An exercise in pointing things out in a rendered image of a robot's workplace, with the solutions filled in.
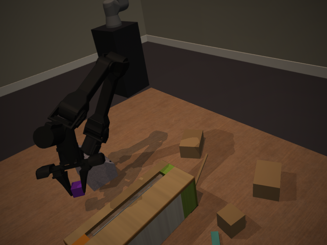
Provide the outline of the teal rectangular block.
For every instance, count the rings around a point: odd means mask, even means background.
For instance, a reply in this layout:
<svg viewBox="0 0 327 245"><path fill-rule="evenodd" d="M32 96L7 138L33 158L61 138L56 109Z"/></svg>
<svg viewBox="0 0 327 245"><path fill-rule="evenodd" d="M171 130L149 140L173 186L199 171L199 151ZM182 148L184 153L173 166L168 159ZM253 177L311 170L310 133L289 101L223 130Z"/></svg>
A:
<svg viewBox="0 0 327 245"><path fill-rule="evenodd" d="M218 231L212 231L211 238L212 238L212 245L220 245Z"/></svg>

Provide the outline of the tan cube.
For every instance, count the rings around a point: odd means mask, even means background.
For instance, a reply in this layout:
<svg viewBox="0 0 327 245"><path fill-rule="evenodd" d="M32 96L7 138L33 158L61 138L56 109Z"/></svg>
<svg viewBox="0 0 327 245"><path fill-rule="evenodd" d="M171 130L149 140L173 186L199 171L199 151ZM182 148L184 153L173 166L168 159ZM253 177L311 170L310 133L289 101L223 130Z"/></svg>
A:
<svg viewBox="0 0 327 245"><path fill-rule="evenodd" d="M253 197L279 202L282 163L257 160Z"/></svg>
<svg viewBox="0 0 327 245"><path fill-rule="evenodd" d="M179 145L181 158L200 159L203 143L203 130L185 129Z"/></svg>

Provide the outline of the purple cube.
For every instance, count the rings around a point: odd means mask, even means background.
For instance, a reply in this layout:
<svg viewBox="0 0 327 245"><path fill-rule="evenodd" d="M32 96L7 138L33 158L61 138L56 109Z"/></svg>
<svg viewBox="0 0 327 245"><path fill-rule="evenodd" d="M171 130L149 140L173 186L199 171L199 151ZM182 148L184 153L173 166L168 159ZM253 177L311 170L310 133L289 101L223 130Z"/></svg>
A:
<svg viewBox="0 0 327 245"><path fill-rule="evenodd" d="M72 182L71 192L74 198L85 195L82 190L81 181Z"/></svg>

